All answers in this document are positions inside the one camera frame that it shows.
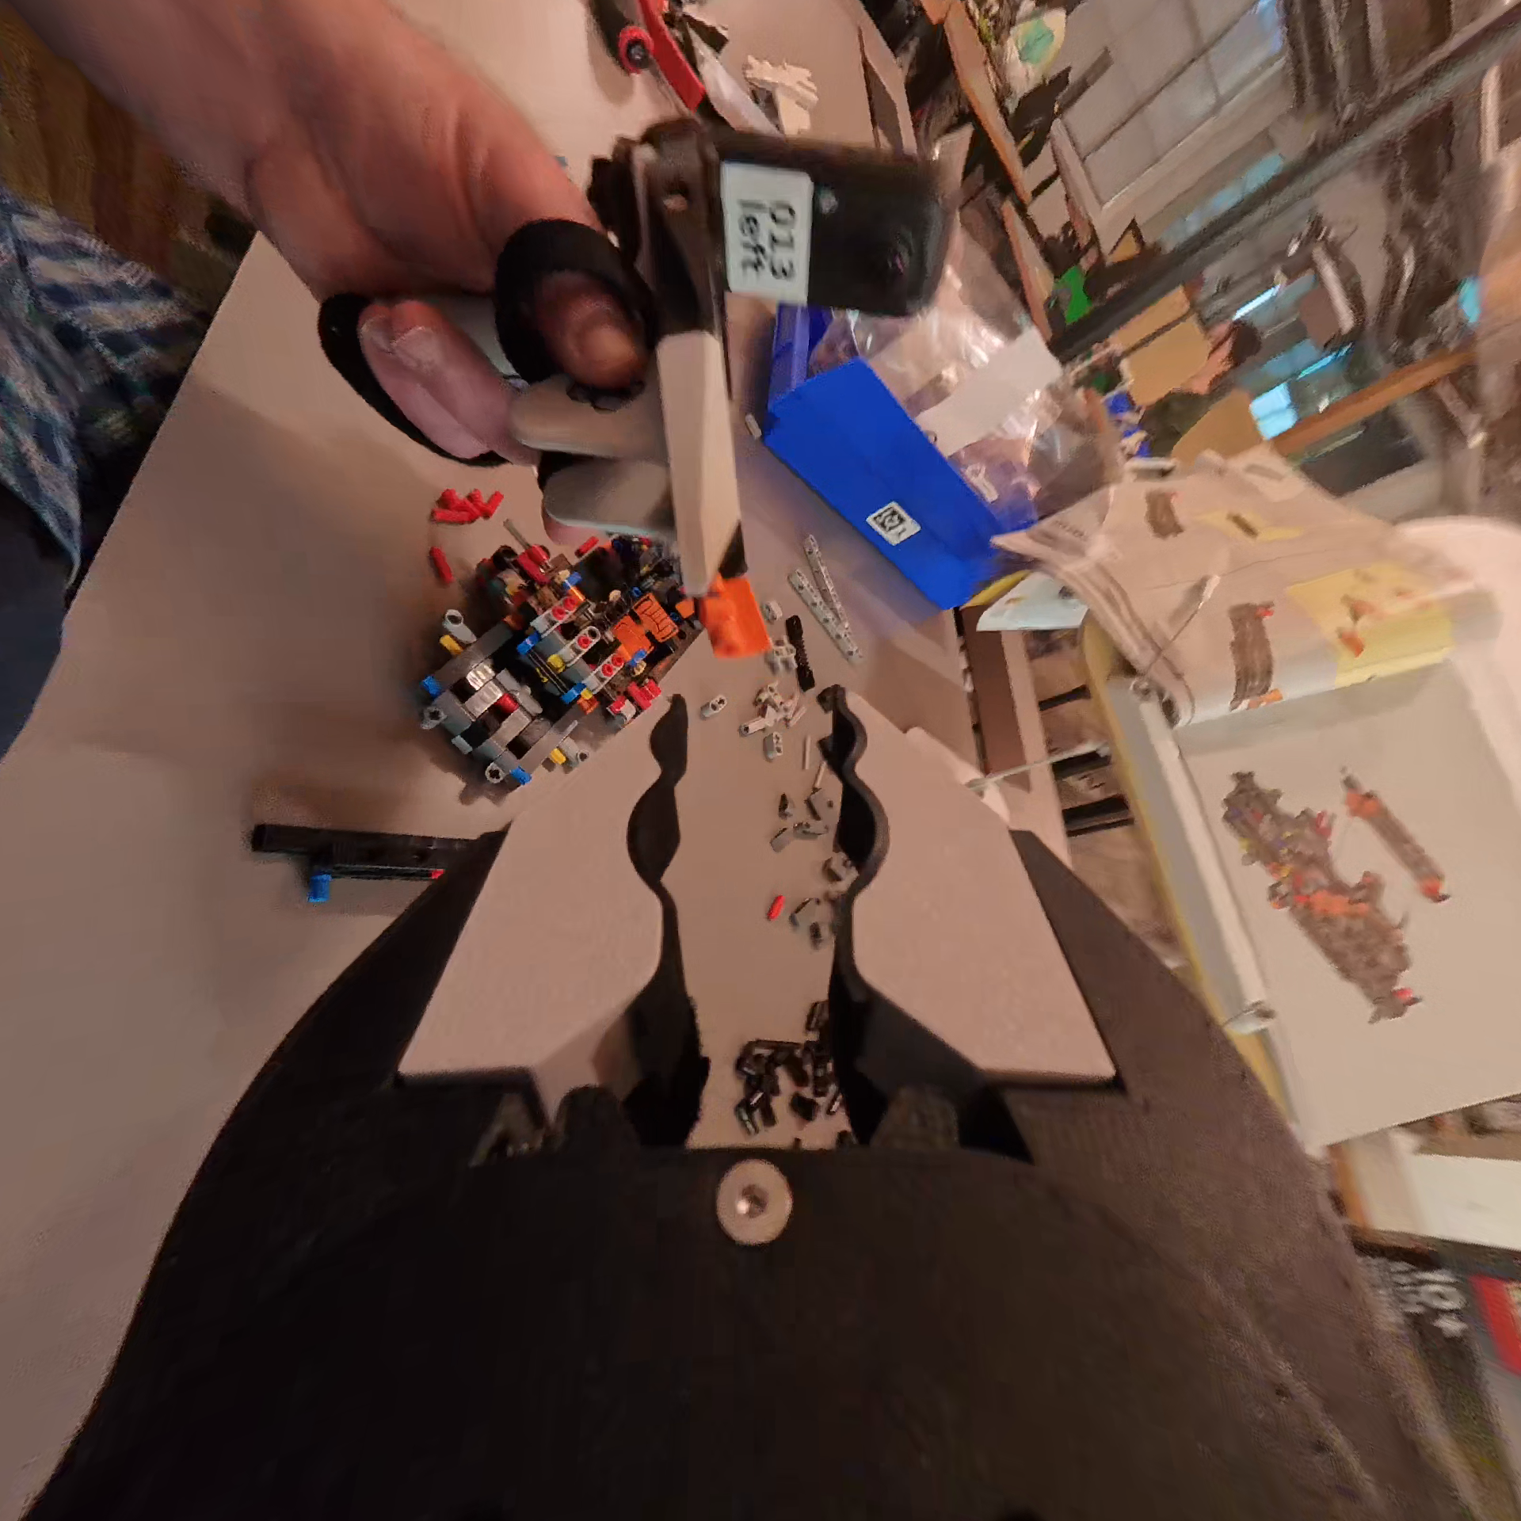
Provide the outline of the open lego instruction booklet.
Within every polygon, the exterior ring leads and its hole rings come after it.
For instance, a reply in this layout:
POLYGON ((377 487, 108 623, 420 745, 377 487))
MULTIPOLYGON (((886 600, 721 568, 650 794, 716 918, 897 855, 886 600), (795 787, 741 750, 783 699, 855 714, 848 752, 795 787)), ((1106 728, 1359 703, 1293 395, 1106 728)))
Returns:
POLYGON ((998 539, 1107 638, 1204 978, 1302 1138, 1518 1094, 1518 525, 1381 522, 1260 449, 998 539))

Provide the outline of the pile of red lego pins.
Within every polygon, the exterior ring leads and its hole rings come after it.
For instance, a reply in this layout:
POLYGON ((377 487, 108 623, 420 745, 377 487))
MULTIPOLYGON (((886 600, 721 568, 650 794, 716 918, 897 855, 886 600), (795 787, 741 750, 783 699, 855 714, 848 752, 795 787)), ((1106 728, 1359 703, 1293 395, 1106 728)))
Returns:
POLYGON ((428 512, 428 568, 432 579, 440 587, 455 585, 455 573, 442 539, 442 533, 450 528, 467 528, 477 524, 491 522, 501 511, 505 497, 502 492, 485 493, 482 489, 472 489, 459 493, 445 489, 434 500, 428 512))

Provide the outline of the orange lego T connector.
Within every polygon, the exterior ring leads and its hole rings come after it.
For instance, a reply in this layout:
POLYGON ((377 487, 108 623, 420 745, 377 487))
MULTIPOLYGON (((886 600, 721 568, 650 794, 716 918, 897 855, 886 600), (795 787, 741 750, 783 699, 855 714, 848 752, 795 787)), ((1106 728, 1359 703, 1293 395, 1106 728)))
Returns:
POLYGON ((757 660, 772 652, 770 627, 746 577, 716 577, 695 600, 695 614, 714 660, 757 660))

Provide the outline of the clear plastic bag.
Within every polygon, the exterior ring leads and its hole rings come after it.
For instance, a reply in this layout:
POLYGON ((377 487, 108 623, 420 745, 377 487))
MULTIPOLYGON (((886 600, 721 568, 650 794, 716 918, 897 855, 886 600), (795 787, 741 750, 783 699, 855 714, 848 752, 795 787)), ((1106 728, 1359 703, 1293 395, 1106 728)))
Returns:
POLYGON ((1101 400, 1068 379, 1017 294, 958 240, 933 299, 906 318, 832 314, 808 381, 844 371, 876 390, 848 436, 887 501, 984 549, 1123 481, 1101 400))

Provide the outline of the person's left forearm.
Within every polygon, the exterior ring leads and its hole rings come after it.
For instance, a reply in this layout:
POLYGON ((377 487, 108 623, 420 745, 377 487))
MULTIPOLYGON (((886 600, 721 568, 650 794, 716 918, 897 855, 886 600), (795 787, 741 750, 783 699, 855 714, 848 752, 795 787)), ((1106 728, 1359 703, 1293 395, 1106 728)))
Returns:
POLYGON ((206 188, 233 189, 287 115, 290 2, 16 2, 21 20, 206 188))

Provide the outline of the person's left hand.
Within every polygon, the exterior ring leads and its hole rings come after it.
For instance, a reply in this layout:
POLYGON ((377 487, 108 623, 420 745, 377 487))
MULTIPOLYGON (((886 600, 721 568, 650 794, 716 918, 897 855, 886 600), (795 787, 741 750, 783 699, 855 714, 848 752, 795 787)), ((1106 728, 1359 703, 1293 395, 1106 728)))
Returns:
POLYGON ((577 224, 607 245, 531 124, 387 4, 258 4, 268 93, 242 188, 318 299, 360 297, 358 371, 429 448, 526 465, 515 395, 436 303, 489 295, 510 238, 577 224))

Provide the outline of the pile of grey lego pieces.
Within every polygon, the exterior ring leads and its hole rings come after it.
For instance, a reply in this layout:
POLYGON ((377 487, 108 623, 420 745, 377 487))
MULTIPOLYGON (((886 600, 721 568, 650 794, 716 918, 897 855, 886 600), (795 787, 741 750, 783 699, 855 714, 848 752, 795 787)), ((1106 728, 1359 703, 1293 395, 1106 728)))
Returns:
POLYGON ((862 657, 838 590, 814 536, 803 541, 803 565, 787 576, 791 604, 759 601, 770 628, 770 652, 745 660, 718 660, 729 674, 699 709, 714 736, 714 760, 724 801, 756 829, 773 866, 810 861, 783 880, 786 910, 773 924, 787 924, 798 942, 821 953, 833 942, 843 899, 857 869, 840 845, 841 764, 852 731, 838 731, 848 692, 827 682, 816 657, 824 646, 852 666, 862 657))

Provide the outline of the long black lego beam assembly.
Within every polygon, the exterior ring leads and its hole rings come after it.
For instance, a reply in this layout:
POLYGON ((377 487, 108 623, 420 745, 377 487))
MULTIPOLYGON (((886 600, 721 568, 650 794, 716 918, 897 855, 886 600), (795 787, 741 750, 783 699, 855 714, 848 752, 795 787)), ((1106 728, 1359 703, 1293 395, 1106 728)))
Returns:
POLYGON ((258 823, 246 837, 252 855, 293 864, 310 905, 325 905, 334 885, 429 885, 464 861, 475 840, 374 831, 258 823))

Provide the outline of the wooden cabinet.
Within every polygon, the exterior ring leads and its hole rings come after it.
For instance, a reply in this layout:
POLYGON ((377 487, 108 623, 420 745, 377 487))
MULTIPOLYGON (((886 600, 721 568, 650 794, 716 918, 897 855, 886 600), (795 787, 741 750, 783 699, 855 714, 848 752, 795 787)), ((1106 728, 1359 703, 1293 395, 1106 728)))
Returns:
POLYGON ((22 200, 74 223, 214 314, 250 242, 217 243, 222 207, 125 112, 2 7, 2 173, 22 200))

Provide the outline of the pile of black lego pieces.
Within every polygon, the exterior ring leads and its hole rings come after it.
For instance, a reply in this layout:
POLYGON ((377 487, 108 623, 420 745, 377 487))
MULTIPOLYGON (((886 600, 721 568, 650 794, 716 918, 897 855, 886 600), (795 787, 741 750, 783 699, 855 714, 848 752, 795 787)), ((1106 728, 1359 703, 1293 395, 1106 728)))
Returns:
POLYGON ((738 1081, 732 1116, 745 1138, 775 1130, 784 1116, 800 1129, 844 1119, 827 1000, 808 1007, 800 1037, 746 1042, 732 1072, 738 1081))

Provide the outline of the red handled tool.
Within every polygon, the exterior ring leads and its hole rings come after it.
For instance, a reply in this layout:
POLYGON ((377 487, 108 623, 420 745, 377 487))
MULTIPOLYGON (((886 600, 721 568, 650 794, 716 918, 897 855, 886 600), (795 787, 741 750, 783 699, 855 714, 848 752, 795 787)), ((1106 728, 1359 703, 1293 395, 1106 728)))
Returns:
POLYGON ((708 91, 686 40, 686 20, 675 2, 597 2, 592 5, 604 47, 627 75, 656 80, 676 105, 700 115, 708 91))

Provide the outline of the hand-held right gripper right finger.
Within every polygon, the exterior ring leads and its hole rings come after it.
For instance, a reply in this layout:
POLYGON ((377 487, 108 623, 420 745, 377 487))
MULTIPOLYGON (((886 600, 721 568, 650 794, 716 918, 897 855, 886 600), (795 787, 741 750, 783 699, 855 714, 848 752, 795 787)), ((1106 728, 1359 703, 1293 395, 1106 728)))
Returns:
POLYGON ((871 1089, 1104 1088, 1117 1067, 1019 853, 957 774, 860 695, 827 688, 841 783, 833 1034, 871 1089))

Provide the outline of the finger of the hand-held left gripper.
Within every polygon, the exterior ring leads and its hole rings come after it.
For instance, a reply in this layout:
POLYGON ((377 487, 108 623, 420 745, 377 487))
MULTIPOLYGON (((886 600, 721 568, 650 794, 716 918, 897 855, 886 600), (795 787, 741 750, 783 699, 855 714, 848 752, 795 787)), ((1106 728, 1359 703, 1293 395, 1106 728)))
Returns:
POLYGON ((713 333, 670 333, 656 346, 664 444, 683 585, 707 596, 745 566, 727 362, 713 333))

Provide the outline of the blue plastic bin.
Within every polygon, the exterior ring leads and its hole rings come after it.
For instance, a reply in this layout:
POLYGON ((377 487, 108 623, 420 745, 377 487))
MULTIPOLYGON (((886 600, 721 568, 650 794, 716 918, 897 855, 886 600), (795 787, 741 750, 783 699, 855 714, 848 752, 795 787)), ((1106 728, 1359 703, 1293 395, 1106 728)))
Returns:
POLYGON ((811 375, 827 322, 824 310, 775 310, 762 441, 932 606, 965 606, 1009 557, 993 543, 1038 524, 1035 500, 1017 487, 1000 512, 863 360, 811 375))

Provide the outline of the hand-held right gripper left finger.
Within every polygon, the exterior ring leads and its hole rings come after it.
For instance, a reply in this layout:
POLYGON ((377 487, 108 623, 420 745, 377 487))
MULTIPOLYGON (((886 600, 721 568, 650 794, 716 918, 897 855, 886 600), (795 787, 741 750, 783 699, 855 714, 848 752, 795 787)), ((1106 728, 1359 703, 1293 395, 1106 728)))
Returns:
POLYGON ((691 999, 664 877, 688 764, 681 696, 505 828, 398 1062, 406 1081, 524 1080, 537 1102, 680 1083, 691 999))

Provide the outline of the multicoloured lego build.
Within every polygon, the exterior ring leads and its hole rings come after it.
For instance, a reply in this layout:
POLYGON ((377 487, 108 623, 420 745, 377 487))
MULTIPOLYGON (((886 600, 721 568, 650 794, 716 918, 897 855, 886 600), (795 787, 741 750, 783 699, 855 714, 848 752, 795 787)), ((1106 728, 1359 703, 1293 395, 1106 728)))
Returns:
POLYGON ((653 714, 703 636, 676 560, 650 539, 502 544, 440 617, 417 722, 486 788, 572 772, 653 714))

